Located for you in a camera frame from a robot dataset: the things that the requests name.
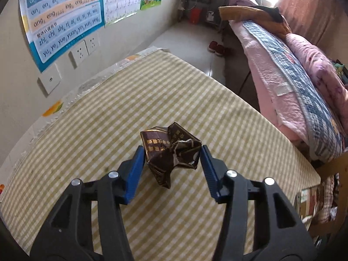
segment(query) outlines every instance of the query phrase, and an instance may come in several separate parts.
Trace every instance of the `electrical outlet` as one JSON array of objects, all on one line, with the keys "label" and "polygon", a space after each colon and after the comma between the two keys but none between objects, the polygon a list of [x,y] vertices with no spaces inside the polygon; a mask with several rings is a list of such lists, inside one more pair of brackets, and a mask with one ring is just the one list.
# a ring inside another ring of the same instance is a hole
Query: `electrical outlet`
[{"label": "electrical outlet", "polygon": [[80,43],[75,45],[74,48],[70,51],[70,53],[75,61],[76,67],[79,66],[82,63],[82,61],[88,57],[85,41],[82,40]]},{"label": "electrical outlet", "polygon": [[97,48],[100,46],[97,33],[88,35],[88,37],[85,39],[85,43],[89,55],[97,50]]},{"label": "electrical outlet", "polygon": [[51,91],[60,83],[62,78],[60,77],[56,64],[53,63],[39,76],[39,79],[47,94],[50,94]]}]

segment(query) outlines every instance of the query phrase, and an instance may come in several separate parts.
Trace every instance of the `wall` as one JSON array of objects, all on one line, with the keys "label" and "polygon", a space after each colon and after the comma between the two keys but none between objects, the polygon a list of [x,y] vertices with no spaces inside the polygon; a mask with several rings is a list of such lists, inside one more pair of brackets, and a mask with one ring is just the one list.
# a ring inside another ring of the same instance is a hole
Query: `wall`
[{"label": "wall", "polygon": [[9,0],[0,15],[0,166],[11,149],[45,110],[94,74],[138,51],[174,22],[178,0],[162,0],[158,7],[140,11],[98,30],[100,48],[74,69],[68,52],[56,64],[62,81],[45,96],[40,75],[25,37],[18,0]]},{"label": "wall", "polygon": [[328,41],[325,49],[327,56],[333,60],[339,59],[348,67],[348,16],[342,12],[337,22],[335,32]]}]

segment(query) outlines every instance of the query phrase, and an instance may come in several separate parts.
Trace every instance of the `blue gripper pad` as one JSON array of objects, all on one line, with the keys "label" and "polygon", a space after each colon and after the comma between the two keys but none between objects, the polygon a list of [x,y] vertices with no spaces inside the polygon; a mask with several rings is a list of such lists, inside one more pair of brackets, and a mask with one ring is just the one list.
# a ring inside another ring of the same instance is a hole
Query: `blue gripper pad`
[{"label": "blue gripper pad", "polygon": [[120,165],[118,172],[124,181],[124,201],[122,204],[128,205],[128,203],[134,198],[144,164],[145,150],[143,146],[139,145],[133,158]]},{"label": "blue gripper pad", "polygon": [[222,183],[222,179],[228,170],[225,163],[222,160],[213,158],[208,147],[203,145],[201,148],[201,164],[210,195],[217,203],[226,203],[230,192]]}]

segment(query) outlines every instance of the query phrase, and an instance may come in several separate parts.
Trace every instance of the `curtain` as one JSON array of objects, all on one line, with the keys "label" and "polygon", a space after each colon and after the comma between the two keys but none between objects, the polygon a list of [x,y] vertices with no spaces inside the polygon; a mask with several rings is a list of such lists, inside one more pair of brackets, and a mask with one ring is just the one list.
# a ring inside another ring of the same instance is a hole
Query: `curtain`
[{"label": "curtain", "polygon": [[278,0],[276,4],[293,33],[314,45],[327,39],[342,8],[336,0]]}]

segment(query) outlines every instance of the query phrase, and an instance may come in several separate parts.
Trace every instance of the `checkered tablecloth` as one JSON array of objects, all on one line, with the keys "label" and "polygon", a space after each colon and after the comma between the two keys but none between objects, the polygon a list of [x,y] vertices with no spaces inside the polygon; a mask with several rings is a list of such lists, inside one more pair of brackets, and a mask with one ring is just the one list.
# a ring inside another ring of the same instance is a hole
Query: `checkered tablecloth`
[{"label": "checkered tablecloth", "polygon": [[[19,166],[1,203],[5,223],[29,253],[55,201],[69,182],[101,178],[130,159],[140,131],[178,122],[212,155],[248,179],[273,177],[293,202],[320,183],[315,170],[270,122],[230,90],[190,64],[155,51],[117,72],[77,101],[41,136]],[[224,205],[208,191],[201,165],[175,169],[160,187],[144,168],[136,196],[122,207],[135,260],[211,260]],[[245,251],[252,248],[249,207]],[[97,208],[93,238],[101,252]]]}]

